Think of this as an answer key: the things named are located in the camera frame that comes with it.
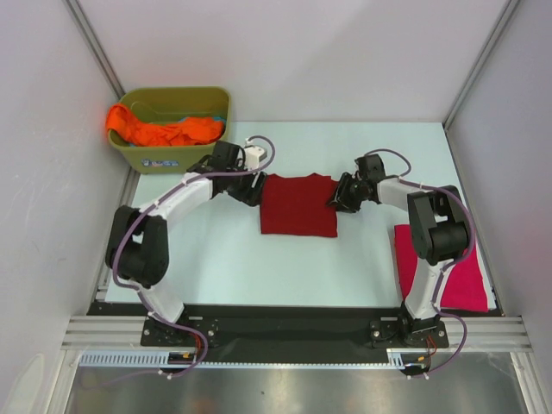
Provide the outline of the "dark red t shirt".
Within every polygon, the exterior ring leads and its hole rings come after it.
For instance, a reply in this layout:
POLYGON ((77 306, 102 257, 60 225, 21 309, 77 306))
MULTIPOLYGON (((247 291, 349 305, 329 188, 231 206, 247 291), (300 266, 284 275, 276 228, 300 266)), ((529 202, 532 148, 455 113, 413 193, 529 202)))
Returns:
POLYGON ((263 235, 297 235, 336 238, 337 215, 327 203, 336 189, 330 176, 268 176, 260 203, 263 235))

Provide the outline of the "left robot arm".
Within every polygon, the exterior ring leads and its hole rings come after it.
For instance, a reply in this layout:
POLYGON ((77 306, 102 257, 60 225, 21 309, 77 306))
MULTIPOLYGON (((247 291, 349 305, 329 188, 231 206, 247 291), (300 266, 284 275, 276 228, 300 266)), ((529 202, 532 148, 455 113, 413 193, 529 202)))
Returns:
POLYGON ((161 335, 179 345, 189 338, 185 305, 165 280, 169 232, 202 204, 225 193, 248 206, 260 204, 275 146, 254 135, 239 146, 218 141, 211 154, 192 164, 180 181, 139 208, 123 205, 113 217, 105 264, 115 285, 135 292, 149 316, 162 322, 161 335))

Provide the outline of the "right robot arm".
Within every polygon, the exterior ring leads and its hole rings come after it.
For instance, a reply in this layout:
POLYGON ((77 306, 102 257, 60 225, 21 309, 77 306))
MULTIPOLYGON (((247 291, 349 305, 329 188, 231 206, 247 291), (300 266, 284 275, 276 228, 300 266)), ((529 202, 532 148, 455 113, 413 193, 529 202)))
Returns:
POLYGON ((417 346, 442 316, 442 295, 452 269, 474 250, 474 224, 456 187, 406 180, 411 163, 391 149, 387 152, 398 156, 406 171, 389 175, 380 158, 383 151, 372 150, 357 158, 355 173, 342 174, 327 205, 356 213, 362 203, 370 201, 408 214, 417 267, 411 290, 401 305, 405 319, 398 324, 398 337, 408 346, 417 346))

